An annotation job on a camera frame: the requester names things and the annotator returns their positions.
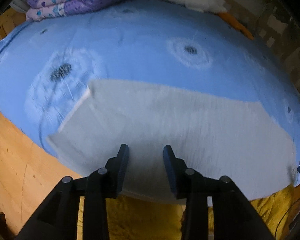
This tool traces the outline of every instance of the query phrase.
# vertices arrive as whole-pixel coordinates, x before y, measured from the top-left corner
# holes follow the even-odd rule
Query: orange toy part
[[[236,18],[234,18],[230,13],[219,13],[218,16],[223,19],[226,23],[231,25],[234,29],[240,31],[245,35],[248,39],[254,40],[251,32],[244,27]]]

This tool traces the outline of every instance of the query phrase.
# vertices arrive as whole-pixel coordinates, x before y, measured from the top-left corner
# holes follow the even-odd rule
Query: gray towel
[[[94,80],[90,95],[49,136],[59,160],[83,176],[103,167],[122,143],[130,148],[123,193],[176,203],[162,150],[202,175],[230,176],[249,200],[291,182],[295,148],[259,102],[242,102],[163,85]]]

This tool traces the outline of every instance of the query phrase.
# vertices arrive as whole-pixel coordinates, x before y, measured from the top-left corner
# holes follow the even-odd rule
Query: yellow fabric
[[[254,37],[251,32],[244,27],[235,17],[233,17],[230,13],[219,13],[218,16],[223,19],[226,23],[232,26],[234,29],[240,31],[243,35],[245,35],[248,39],[253,40]]]
[[[293,187],[289,186],[267,198],[251,202],[274,235],[275,229],[291,206]],[[180,240],[183,207],[149,203],[119,196],[107,199],[107,214],[111,240]],[[78,240],[82,240],[84,198],[80,201]],[[277,239],[280,239],[287,217],[282,220]],[[213,212],[209,209],[209,231],[213,231]]]

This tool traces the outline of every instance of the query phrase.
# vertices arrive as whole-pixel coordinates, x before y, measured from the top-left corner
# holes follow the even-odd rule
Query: black cable
[[[285,212],[285,214],[283,215],[283,217],[280,219],[277,228],[275,229],[275,233],[274,233],[274,238],[277,239],[277,230],[279,228],[280,223],[282,222],[283,218],[286,216],[286,214],[289,212],[289,210],[300,200],[300,198],[298,198],[289,208],[288,210]]]

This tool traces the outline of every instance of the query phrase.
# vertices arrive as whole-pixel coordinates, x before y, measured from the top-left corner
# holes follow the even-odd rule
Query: mattress
[[[0,41],[0,111],[53,156],[47,136],[58,131],[92,80],[258,103],[292,142],[293,164],[274,163],[274,171],[289,169],[291,181],[300,183],[293,177],[300,160],[298,93],[261,41],[248,40],[213,14],[130,0],[95,13],[24,23]],[[285,178],[281,189],[289,182]]]

